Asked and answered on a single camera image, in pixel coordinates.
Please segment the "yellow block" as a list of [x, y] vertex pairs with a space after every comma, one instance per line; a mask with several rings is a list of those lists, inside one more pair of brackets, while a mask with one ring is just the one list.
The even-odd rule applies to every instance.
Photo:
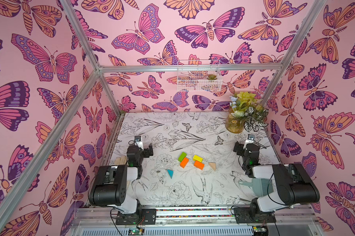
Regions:
[[198, 162], [203, 162], [203, 158], [199, 157], [198, 155], [194, 155], [193, 160], [198, 161]]

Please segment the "orange small block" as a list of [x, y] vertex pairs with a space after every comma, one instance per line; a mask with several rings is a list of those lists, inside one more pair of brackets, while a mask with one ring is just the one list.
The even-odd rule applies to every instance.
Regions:
[[204, 167], [205, 167], [205, 165], [204, 165], [202, 162], [200, 162], [200, 161], [195, 161], [195, 162], [194, 162], [194, 166], [195, 166], [196, 168], [200, 169], [200, 170], [203, 170]]

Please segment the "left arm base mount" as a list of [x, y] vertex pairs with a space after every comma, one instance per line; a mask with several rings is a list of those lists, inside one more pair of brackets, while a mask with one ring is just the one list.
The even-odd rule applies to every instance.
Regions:
[[133, 214], [118, 212], [116, 217], [116, 225], [155, 225], [155, 222], [155, 208], [143, 208], [142, 210], [136, 210]]

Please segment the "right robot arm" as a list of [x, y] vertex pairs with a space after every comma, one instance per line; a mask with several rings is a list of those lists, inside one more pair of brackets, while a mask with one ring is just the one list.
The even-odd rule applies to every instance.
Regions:
[[236, 142], [233, 151], [242, 158], [242, 170], [252, 179], [251, 186], [258, 185], [266, 192], [250, 203], [250, 214], [273, 213], [296, 204], [318, 203], [320, 193], [303, 165], [261, 165], [261, 146], [247, 140]]

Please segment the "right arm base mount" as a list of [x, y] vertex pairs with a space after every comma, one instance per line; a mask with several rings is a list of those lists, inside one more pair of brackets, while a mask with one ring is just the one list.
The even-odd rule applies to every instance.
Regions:
[[271, 212], [262, 212], [250, 207], [240, 206], [235, 206], [230, 211], [234, 215], [236, 223], [238, 224], [276, 223], [274, 213]]

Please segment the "green rectangular block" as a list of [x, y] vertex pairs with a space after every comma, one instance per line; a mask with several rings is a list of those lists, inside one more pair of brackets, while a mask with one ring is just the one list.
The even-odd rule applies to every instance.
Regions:
[[179, 161], [179, 162], [182, 162], [182, 160], [183, 160], [186, 156], [187, 156], [187, 153], [182, 152], [181, 155], [180, 155], [179, 158], [178, 158], [178, 161]]

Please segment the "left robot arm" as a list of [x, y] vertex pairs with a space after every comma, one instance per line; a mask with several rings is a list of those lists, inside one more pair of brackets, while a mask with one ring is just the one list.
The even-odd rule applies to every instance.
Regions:
[[138, 180], [143, 173], [143, 160], [153, 156], [153, 146], [147, 148], [130, 145], [127, 164], [101, 166], [89, 193], [89, 202], [97, 207], [114, 207], [122, 215], [141, 216], [139, 200], [127, 194], [127, 183]]

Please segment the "orange long rectangular block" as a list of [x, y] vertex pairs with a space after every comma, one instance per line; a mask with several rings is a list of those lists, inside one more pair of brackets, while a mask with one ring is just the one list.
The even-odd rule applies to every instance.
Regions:
[[184, 158], [182, 159], [182, 161], [180, 162], [180, 167], [181, 167], [181, 168], [185, 168], [186, 165], [188, 164], [188, 162], [189, 162], [189, 159], [186, 158], [186, 157], [184, 157]]

